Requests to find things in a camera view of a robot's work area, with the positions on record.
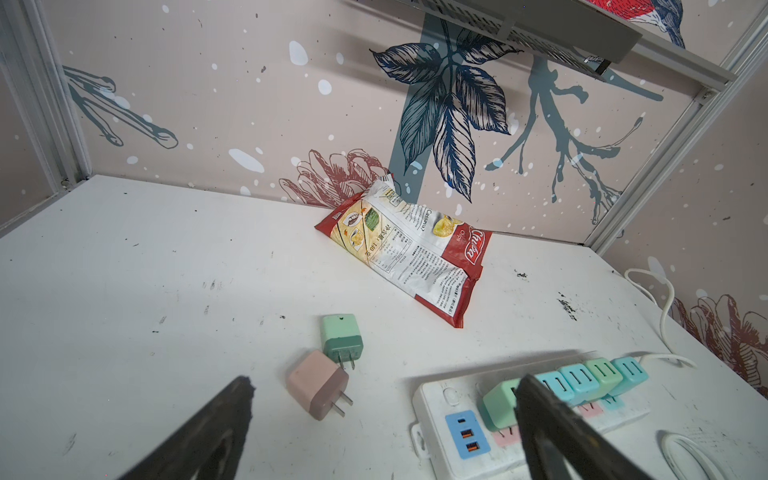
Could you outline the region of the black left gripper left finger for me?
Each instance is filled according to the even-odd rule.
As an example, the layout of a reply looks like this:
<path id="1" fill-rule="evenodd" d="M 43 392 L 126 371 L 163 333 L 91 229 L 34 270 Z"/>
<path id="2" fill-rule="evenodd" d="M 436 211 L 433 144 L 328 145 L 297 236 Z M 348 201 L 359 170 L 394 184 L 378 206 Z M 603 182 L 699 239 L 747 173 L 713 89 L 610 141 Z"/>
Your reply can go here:
<path id="1" fill-rule="evenodd" d="M 252 419 L 255 387 L 238 376 L 124 479 L 233 479 Z"/>

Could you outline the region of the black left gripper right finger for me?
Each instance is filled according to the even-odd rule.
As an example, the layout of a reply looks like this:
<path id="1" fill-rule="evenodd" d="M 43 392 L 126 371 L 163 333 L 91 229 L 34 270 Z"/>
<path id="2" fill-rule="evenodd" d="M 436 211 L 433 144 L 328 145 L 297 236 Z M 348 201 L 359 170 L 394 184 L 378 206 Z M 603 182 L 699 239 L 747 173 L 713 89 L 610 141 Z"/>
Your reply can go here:
<path id="1" fill-rule="evenodd" d="M 533 479 L 647 479 L 649 475 L 607 442 L 534 376 L 516 390 L 515 414 Z"/>

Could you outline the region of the white multicolour power strip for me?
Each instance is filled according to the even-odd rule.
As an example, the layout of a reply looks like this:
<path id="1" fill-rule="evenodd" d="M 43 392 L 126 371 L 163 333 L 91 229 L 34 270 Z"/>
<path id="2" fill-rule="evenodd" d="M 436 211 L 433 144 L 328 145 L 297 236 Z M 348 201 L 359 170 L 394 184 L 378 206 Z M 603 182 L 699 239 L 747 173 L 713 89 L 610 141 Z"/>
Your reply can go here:
<path id="1" fill-rule="evenodd" d="M 545 374 L 561 384 L 576 373 L 573 365 L 596 359 L 595 352 L 547 352 L 511 363 L 446 374 L 422 383 L 412 399 L 416 422 L 410 436 L 417 457 L 431 462 L 438 479 L 499 478 L 525 464 L 516 425 L 500 430 L 483 412 L 482 397 L 505 380 Z"/>

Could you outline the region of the green plug adapter front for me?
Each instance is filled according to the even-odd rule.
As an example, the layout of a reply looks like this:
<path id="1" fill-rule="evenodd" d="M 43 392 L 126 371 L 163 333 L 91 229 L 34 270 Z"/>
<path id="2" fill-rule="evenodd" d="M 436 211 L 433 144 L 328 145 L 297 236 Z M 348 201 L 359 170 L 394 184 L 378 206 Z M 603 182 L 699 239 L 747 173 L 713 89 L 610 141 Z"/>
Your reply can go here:
<path id="1" fill-rule="evenodd" d="M 491 431 L 501 431 L 518 424 L 516 408 L 519 384 L 520 378 L 504 380 L 483 396 L 486 424 Z"/>

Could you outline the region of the light green plug adapter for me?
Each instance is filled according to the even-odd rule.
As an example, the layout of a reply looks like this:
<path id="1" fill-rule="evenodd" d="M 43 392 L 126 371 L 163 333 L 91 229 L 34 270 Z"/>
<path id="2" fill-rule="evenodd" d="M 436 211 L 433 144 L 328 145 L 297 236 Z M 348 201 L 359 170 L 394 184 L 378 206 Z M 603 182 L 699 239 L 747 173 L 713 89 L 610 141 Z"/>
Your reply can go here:
<path id="1" fill-rule="evenodd" d="M 623 375 L 606 358 L 587 360 L 584 363 L 598 384 L 597 397 L 602 398 L 614 390 L 623 380 Z"/>

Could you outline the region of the pink plug adapter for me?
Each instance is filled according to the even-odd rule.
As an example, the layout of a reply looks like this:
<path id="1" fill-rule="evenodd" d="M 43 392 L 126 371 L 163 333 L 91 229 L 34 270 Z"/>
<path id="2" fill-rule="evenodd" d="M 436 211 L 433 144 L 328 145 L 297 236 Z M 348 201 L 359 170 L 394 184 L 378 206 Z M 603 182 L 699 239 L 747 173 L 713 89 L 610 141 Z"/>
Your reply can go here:
<path id="1" fill-rule="evenodd" d="M 349 374 L 320 350 L 310 351 L 289 373 L 286 386 L 294 400 L 315 420 L 335 411 L 344 417 L 340 402 L 354 404 L 346 394 Z"/>

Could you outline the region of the red white chips bag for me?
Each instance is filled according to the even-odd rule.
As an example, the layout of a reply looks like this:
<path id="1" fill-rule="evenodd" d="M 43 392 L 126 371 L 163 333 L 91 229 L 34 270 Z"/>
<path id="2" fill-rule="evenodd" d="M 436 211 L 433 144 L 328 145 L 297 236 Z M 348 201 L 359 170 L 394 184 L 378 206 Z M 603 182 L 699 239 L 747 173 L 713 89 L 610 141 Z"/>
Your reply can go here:
<path id="1" fill-rule="evenodd" d="M 464 327 L 490 231 L 407 202 L 391 175 L 345 200 L 316 229 L 452 327 Z"/>

